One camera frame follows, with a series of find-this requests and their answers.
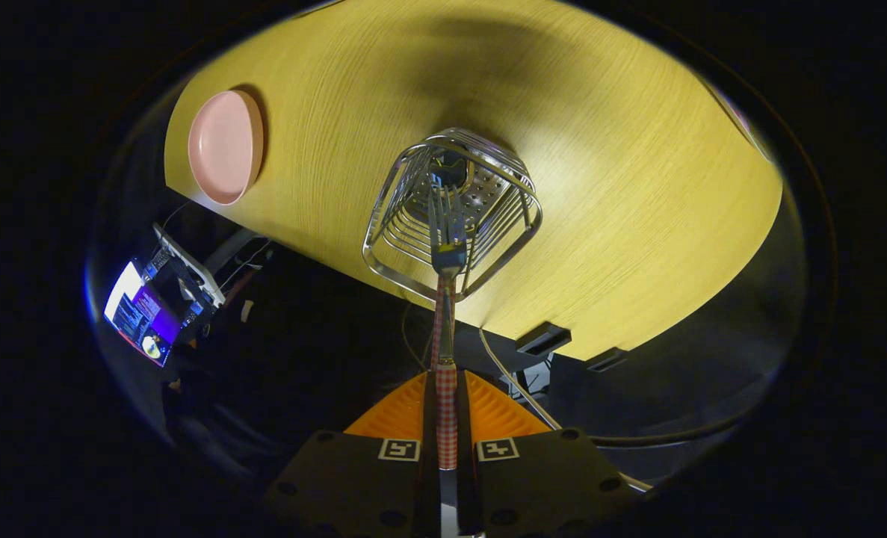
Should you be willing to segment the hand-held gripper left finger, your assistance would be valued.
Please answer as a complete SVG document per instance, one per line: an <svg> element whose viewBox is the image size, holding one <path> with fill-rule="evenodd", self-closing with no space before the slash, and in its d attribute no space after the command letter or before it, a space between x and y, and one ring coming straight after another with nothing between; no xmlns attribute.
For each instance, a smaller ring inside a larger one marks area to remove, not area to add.
<svg viewBox="0 0 887 538"><path fill-rule="evenodd" d="M347 429L314 432L263 507L293 537L439 536L434 381L423 372Z"/></svg>

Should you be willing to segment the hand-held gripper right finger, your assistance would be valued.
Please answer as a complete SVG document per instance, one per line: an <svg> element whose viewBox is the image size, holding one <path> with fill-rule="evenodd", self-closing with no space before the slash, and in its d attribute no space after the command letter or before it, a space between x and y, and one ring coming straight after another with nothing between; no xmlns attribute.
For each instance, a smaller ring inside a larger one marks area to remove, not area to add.
<svg viewBox="0 0 887 538"><path fill-rule="evenodd" d="M458 531L474 537L579 537L639 493L583 431L554 430L491 382L457 375Z"/></svg>

